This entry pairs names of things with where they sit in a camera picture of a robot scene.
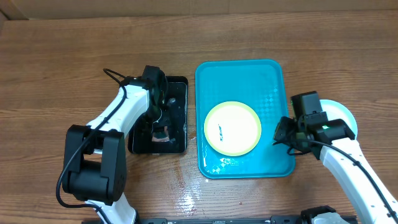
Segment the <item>brown cleaning sponge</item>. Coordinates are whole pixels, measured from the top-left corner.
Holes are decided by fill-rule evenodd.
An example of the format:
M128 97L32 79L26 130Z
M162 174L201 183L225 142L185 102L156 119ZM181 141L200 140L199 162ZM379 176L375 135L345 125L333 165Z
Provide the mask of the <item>brown cleaning sponge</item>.
M168 142L170 141L170 136L167 128L163 131L154 131L152 133L152 142Z

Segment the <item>light blue plate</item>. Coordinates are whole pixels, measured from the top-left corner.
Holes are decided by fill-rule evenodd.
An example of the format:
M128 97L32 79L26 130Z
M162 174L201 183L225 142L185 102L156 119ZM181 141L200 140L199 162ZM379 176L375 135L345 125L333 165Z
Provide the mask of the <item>light blue plate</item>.
M320 104L329 121L342 119L354 133L355 139L357 139L358 125L354 115L347 107L333 100L320 100Z

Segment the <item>yellow plate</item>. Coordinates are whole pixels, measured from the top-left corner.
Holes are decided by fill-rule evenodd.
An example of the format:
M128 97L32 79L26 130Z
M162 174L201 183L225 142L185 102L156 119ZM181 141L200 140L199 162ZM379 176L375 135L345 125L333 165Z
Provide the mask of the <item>yellow plate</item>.
M257 113L238 101L216 105L207 114L204 134L208 144L226 156L242 156L258 144L262 133Z

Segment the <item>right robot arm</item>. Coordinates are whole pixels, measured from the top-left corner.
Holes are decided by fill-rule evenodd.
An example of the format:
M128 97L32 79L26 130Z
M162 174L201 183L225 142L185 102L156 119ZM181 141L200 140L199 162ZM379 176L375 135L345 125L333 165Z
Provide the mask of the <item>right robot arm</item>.
M362 223L397 223L397 200L371 168L355 134L342 119L281 117L275 145L288 146L287 154L312 153L332 173Z

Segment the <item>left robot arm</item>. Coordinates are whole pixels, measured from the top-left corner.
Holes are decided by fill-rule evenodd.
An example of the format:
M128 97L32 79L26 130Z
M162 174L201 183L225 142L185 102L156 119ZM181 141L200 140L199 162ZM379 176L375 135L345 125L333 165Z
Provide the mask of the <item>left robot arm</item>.
M97 118L68 129L55 194L66 208L60 192L72 194L79 200L74 208L93 208L101 223L135 223L137 213L124 194L126 136L144 124L140 138L147 144L170 147L178 142L170 136L166 76L125 77L117 83L118 94Z

